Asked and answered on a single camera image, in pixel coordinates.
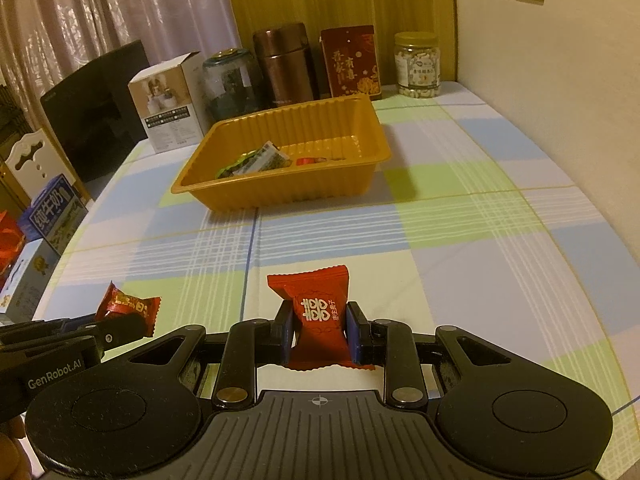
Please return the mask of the person's hand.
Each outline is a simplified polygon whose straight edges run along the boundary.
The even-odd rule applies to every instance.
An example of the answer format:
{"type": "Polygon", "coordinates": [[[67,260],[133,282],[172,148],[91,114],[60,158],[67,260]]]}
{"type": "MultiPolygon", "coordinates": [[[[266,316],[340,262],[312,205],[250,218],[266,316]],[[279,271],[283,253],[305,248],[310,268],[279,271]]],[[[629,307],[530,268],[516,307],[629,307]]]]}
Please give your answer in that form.
{"type": "Polygon", "coordinates": [[[0,434],[0,480],[30,480],[32,467],[22,447],[26,437],[21,416],[1,424],[0,434]]]}

